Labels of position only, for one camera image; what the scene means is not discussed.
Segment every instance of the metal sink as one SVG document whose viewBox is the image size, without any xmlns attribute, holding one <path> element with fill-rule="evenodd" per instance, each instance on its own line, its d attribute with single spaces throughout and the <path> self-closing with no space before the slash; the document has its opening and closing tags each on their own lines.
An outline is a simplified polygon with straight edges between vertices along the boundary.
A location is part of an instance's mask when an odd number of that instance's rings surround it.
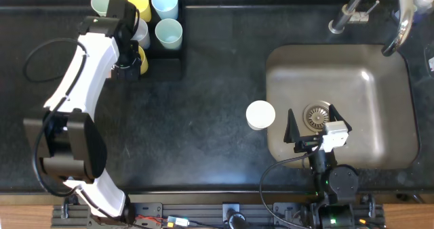
<svg viewBox="0 0 434 229">
<path fill-rule="evenodd" d="M 283 135 L 292 108 L 302 136 L 328 121 L 328 104 L 353 127 L 336 160 L 356 168 L 411 165 L 418 137 L 409 78 L 399 54 L 384 57 L 381 45 L 287 45 L 267 60 L 267 101 L 276 110 L 268 145 L 277 161 L 300 156 Z M 301 161 L 289 163 L 302 167 Z"/>
</svg>

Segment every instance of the drain strainer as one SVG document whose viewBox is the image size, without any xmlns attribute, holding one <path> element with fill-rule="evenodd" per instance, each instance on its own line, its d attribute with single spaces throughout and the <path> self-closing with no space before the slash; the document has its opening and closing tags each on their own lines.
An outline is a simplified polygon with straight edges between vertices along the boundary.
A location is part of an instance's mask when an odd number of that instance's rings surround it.
<svg viewBox="0 0 434 229">
<path fill-rule="evenodd" d="M 309 104 L 303 112 L 304 124 L 312 131 L 321 131 L 330 121 L 327 102 L 318 101 Z"/>
</svg>

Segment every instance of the chrome faucet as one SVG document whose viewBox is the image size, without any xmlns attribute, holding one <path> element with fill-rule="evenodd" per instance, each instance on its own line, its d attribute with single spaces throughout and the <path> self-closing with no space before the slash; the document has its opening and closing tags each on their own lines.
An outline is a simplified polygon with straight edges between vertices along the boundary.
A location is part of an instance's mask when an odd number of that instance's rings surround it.
<svg viewBox="0 0 434 229">
<path fill-rule="evenodd" d="M 356 7 L 360 4 L 361 0 L 350 0 L 347 5 L 344 5 L 339 12 L 338 16 L 330 21 L 328 28 L 332 33 L 339 34 L 345 29 L 345 24 L 350 20 L 351 16 L 355 13 Z M 381 52 L 384 56 L 390 56 L 401 47 L 406 41 L 413 23 L 413 0 L 399 0 L 399 26 L 397 35 L 392 39 L 392 42 L 386 44 Z"/>
</svg>

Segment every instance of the countertop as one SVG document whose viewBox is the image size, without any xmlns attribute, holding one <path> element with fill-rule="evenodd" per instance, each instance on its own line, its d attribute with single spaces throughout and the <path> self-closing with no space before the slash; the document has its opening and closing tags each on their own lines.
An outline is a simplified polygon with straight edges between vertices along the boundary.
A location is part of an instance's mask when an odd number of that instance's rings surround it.
<svg viewBox="0 0 434 229">
<path fill-rule="evenodd" d="M 265 100 L 265 61 L 288 44 L 384 44 L 396 33 L 397 0 L 380 0 L 367 24 L 341 35 L 328 22 L 348 0 L 182 0 L 185 72 L 181 81 L 107 81 L 95 123 L 108 149 L 106 169 L 126 192 L 255 191 L 275 162 L 267 131 L 252 131 L 245 110 Z M 363 8 L 375 0 L 364 0 Z M 38 44 L 77 37 L 94 12 L 90 0 L 0 0 L 0 192 L 42 192 L 31 169 L 22 120 L 59 81 L 33 84 L 22 64 Z M 399 50 L 408 63 L 420 152 L 407 169 L 360 169 L 360 191 L 434 189 L 434 79 L 425 48 L 434 47 L 429 16 Z M 31 74 L 60 74 L 73 54 L 57 45 L 35 58 Z M 269 191 L 312 192 L 308 169 L 278 167 Z"/>
</svg>

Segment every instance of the wooden floor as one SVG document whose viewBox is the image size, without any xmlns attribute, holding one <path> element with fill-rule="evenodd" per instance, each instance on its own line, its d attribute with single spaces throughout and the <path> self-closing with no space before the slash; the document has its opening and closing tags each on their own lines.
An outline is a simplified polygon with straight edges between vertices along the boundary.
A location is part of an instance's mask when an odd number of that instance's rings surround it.
<svg viewBox="0 0 434 229">
<path fill-rule="evenodd" d="M 0 229 L 48 229 L 52 205 L 0 205 Z M 384 205 L 387 228 L 434 229 L 434 205 Z"/>
</svg>

